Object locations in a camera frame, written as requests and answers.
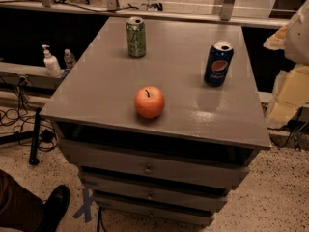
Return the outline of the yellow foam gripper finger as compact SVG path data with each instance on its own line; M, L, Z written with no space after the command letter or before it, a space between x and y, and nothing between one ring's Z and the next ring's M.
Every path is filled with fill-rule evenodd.
M285 25L266 39L263 47L284 51L295 66L276 76L266 124L271 129L285 126L309 101L309 27Z

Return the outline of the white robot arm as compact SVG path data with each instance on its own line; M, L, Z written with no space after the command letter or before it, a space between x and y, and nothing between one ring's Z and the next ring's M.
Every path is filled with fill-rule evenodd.
M279 129L309 102L309 0L287 25L266 39L263 47L282 49L285 58L295 63L290 71L280 71L276 76L272 99L267 107L267 126Z

